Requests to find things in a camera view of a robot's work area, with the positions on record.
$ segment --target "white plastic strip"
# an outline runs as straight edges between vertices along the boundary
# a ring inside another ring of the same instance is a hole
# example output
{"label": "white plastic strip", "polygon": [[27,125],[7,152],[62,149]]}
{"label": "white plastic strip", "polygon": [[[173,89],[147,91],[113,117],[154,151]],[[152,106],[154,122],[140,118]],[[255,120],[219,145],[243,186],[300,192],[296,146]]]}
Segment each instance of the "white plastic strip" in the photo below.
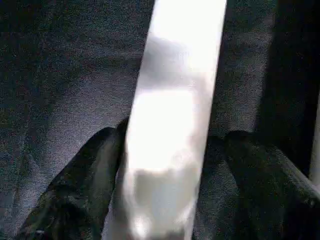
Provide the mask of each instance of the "white plastic strip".
{"label": "white plastic strip", "polygon": [[311,154],[310,179],[320,190],[320,95],[316,111],[313,148]]}
{"label": "white plastic strip", "polygon": [[111,239],[192,234],[226,0],[156,0],[113,201]]}

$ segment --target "white rod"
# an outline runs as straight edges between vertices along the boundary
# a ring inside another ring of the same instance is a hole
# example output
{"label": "white rod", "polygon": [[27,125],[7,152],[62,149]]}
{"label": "white rod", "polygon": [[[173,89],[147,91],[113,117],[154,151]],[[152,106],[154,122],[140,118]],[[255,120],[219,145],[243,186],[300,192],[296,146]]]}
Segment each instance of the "white rod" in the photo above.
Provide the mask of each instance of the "white rod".
{"label": "white rod", "polygon": [[313,137],[313,147],[311,153],[310,179],[320,189],[320,95]]}
{"label": "white rod", "polygon": [[111,239],[189,240],[226,0],[156,0],[113,201]]}

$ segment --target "white stick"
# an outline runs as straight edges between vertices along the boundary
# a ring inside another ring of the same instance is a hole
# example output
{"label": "white stick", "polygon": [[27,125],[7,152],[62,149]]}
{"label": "white stick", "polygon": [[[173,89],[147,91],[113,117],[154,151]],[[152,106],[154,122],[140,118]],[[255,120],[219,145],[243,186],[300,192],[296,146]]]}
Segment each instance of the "white stick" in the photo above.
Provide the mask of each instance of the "white stick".
{"label": "white stick", "polygon": [[310,179],[320,189],[320,95],[313,137],[313,147],[311,154]]}
{"label": "white stick", "polygon": [[111,239],[192,234],[226,0],[156,0],[114,196]]}

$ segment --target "dark fabric surface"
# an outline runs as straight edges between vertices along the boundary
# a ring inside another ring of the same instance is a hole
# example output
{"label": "dark fabric surface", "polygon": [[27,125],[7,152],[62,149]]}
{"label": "dark fabric surface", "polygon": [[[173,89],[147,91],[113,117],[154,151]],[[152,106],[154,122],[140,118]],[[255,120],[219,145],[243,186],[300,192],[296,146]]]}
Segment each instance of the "dark fabric surface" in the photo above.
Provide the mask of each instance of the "dark fabric surface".
{"label": "dark fabric surface", "polygon": [[[4,235],[18,231],[93,133],[130,113],[152,7],[151,0],[0,1]],[[311,0],[228,1],[211,136],[257,132],[308,173],[319,91],[317,9]],[[219,144],[210,149],[202,187],[212,197],[200,201],[196,226],[212,231],[201,236],[195,228],[195,236],[229,239],[248,216]]]}

